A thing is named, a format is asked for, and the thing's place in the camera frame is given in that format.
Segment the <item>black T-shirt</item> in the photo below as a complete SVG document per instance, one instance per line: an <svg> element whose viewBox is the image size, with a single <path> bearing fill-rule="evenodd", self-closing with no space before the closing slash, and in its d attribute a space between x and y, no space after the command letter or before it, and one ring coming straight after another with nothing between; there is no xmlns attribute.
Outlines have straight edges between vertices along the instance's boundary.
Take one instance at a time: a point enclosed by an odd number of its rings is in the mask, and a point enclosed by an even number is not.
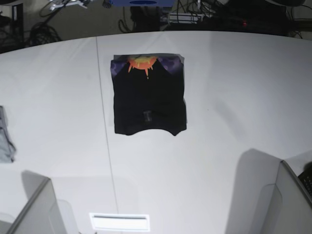
<svg viewBox="0 0 312 234"><path fill-rule="evenodd" d="M187 129L184 63L177 54L115 55L111 60L115 133Z"/></svg>

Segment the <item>white power strip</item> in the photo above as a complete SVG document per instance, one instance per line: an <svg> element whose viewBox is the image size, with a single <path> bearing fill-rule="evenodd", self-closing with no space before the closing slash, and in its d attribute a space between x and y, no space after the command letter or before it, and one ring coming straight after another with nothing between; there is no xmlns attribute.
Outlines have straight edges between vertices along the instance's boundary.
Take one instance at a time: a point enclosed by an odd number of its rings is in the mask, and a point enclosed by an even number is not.
<svg viewBox="0 0 312 234"><path fill-rule="evenodd" d="M164 17L163 20L168 24L172 23L183 23L183 24L196 24L203 21L204 14L195 14L195 13L170 13L167 17Z"/></svg>

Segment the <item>blue box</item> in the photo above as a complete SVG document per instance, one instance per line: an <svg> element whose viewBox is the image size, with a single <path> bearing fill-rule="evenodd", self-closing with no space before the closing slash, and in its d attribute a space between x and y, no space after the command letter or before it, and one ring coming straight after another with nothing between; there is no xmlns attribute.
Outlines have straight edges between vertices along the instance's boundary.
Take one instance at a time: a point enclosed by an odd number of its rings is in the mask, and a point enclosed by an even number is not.
<svg viewBox="0 0 312 234"><path fill-rule="evenodd" d="M175 0L109 0L113 6L172 7Z"/></svg>

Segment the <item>white left partition panel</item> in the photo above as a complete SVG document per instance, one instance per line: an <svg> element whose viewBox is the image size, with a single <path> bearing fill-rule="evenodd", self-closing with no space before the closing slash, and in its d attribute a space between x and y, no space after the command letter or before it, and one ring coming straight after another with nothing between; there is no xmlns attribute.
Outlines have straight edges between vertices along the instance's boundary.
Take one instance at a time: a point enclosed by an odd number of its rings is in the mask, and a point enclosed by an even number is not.
<svg viewBox="0 0 312 234"><path fill-rule="evenodd" d="M45 178L36 188L17 218L0 214L2 234L66 234L52 181Z"/></svg>

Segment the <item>white partition panel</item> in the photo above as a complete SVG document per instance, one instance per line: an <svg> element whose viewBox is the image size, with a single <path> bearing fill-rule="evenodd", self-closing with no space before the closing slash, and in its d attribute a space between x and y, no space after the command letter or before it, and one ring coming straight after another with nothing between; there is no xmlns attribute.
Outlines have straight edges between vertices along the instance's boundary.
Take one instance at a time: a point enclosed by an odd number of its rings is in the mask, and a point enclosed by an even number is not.
<svg viewBox="0 0 312 234"><path fill-rule="evenodd" d="M45 178L36 188L17 218L0 214L2 234L66 234L52 181Z"/></svg>
<svg viewBox="0 0 312 234"><path fill-rule="evenodd" d="M282 161L261 233L310 234L311 232L312 198L288 163Z"/></svg>

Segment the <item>grey folded cloth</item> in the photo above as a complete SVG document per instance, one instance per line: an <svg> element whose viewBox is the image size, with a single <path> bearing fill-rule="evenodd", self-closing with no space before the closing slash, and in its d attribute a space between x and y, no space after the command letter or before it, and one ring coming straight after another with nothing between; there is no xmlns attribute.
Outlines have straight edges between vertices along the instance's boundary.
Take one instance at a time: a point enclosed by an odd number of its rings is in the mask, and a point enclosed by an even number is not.
<svg viewBox="0 0 312 234"><path fill-rule="evenodd" d="M16 148L11 142L5 119L4 108L0 107L0 162L13 163Z"/></svg>

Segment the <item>white right partition panel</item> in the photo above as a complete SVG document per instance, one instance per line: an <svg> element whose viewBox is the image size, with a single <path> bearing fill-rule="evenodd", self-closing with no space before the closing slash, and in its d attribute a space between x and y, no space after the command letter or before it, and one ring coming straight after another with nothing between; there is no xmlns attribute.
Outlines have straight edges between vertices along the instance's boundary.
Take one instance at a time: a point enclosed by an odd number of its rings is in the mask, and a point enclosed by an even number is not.
<svg viewBox="0 0 312 234"><path fill-rule="evenodd" d="M288 163L282 161L261 233L310 234L311 232L312 198Z"/></svg>

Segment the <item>black keyboard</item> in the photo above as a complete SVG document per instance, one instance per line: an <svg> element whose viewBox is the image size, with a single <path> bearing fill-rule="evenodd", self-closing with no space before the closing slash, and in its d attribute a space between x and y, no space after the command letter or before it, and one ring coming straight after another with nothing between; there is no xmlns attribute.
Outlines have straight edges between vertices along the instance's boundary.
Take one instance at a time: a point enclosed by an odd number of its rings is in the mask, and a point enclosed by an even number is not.
<svg viewBox="0 0 312 234"><path fill-rule="evenodd" d="M299 175L298 178L302 182L310 196L312 196L312 172L304 171L302 174Z"/></svg>

